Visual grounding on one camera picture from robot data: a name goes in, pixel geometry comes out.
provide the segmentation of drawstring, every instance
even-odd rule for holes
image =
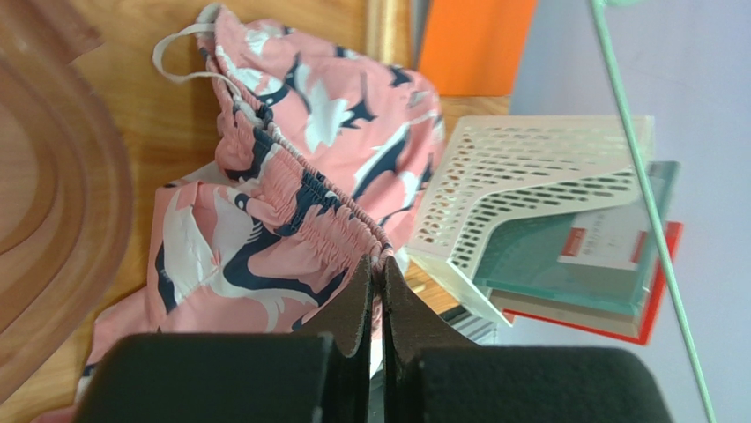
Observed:
[[[167,47],[169,47],[169,44],[172,43],[172,41],[177,40],[178,38],[184,36],[184,35],[190,35],[193,33],[213,33],[216,30],[215,24],[209,24],[209,23],[198,23],[193,24],[179,33],[172,33],[163,39],[161,41],[157,42],[156,46],[154,46],[154,51],[152,53],[152,62],[154,63],[154,67],[159,71],[159,73],[164,76],[164,78],[169,79],[172,82],[175,82],[176,84],[182,84],[183,82],[190,81],[191,79],[195,78],[219,78],[225,83],[227,83],[227,88],[230,92],[232,92],[232,100],[234,103],[238,106],[238,108],[246,115],[246,117],[254,124],[254,125],[263,125],[263,121],[261,121],[257,116],[255,111],[253,111],[253,108],[245,102],[245,100],[242,99],[240,88],[232,82],[232,80],[225,75],[222,75],[217,72],[210,72],[208,70],[200,71],[200,72],[191,72],[188,75],[175,75],[174,73],[169,73],[166,70],[164,70],[164,52],[167,50]]]

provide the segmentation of wooden surface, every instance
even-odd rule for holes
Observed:
[[[127,153],[69,66],[95,32],[61,5],[0,0],[0,402],[99,302],[130,233]]]
[[[206,0],[72,0],[102,32],[104,45],[80,57],[75,66],[107,104],[128,148],[134,184],[134,221],[123,265],[99,306],[44,365],[4,404],[3,423],[27,422],[40,412],[73,401],[76,381],[88,354],[93,319],[145,282],[154,191],[211,161],[218,142],[216,99],[206,80],[175,85],[151,64],[153,45],[169,33],[189,25]],[[397,63],[409,63],[406,0],[399,25]],[[358,51],[364,49],[365,2],[362,0],[286,0],[284,2],[225,1],[243,21],[275,18]],[[166,68],[174,73],[203,69],[190,37],[175,42],[166,54]],[[447,99],[447,129],[460,115],[501,114],[506,99]],[[419,269],[410,278],[423,278],[420,297],[437,312],[455,304],[448,294]]]

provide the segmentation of pink shorts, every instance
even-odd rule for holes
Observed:
[[[216,161],[157,191],[146,286],[97,319],[79,394],[133,333],[295,330],[363,255],[379,272],[404,246],[442,154],[419,74],[224,7],[198,23],[215,24],[198,36],[207,70],[228,78],[213,80]]]

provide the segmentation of orange object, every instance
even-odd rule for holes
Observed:
[[[511,94],[537,0],[433,0],[419,71],[441,95]]]
[[[667,241],[667,248],[670,251],[670,258],[675,258],[675,253],[678,249],[680,242],[680,236],[683,234],[683,224],[680,222],[668,222],[667,231],[665,232],[665,240]],[[522,313],[514,310],[504,310],[504,312],[512,315],[521,315],[523,317],[529,317],[535,320],[541,320],[548,323],[556,323],[562,326],[568,326],[570,328],[585,330],[587,332],[602,335],[604,337],[610,337],[619,339],[621,341],[630,342],[637,345],[647,345],[650,342],[650,336],[655,321],[657,321],[659,306],[662,302],[662,297],[665,295],[665,274],[662,272],[662,265],[658,263],[657,270],[655,271],[654,282],[652,284],[651,295],[644,306],[644,314],[642,317],[642,327],[639,330],[638,337],[627,337],[618,333],[612,333],[605,330],[596,330],[586,326],[580,326],[571,323],[560,322],[554,319],[548,319],[539,315],[530,315],[528,313]]]

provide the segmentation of pink patterned fabric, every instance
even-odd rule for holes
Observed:
[[[157,191],[146,286],[97,319],[79,394],[133,333],[295,330],[363,255],[379,272],[406,243],[442,153],[437,96],[419,74],[224,7],[198,21],[216,24],[198,36],[207,70],[241,98],[213,80],[216,161]]]

